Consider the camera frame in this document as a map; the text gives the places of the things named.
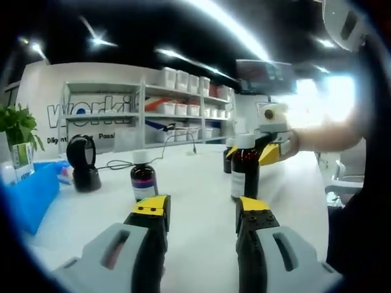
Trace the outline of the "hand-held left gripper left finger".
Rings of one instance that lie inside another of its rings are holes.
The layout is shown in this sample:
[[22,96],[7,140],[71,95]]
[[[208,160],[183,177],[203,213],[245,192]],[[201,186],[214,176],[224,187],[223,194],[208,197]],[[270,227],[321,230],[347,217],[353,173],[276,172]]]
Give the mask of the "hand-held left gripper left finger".
[[54,270],[56,283],[65,292],[160,292],[169,223],[169,195],[141,200]]

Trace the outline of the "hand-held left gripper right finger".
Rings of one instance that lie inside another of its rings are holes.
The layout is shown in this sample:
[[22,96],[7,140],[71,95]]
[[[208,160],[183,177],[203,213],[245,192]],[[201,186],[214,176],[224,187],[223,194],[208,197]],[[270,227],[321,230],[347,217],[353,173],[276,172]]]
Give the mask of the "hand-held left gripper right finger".
[[342,282],[310,243],[279,225],[264,201],[237,199],[236,233],[240,292],[334,292]]

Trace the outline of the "person's right hand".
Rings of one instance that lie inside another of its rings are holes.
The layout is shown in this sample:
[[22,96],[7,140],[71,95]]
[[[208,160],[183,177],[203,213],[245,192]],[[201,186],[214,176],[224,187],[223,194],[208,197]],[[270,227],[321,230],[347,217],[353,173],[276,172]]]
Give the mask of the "person's right hand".
[[292,129],[289,132],[288,140],[282,147],[283,153],[279,156],[279,161],[284,161],[295,156],[300,150],[300,130]]

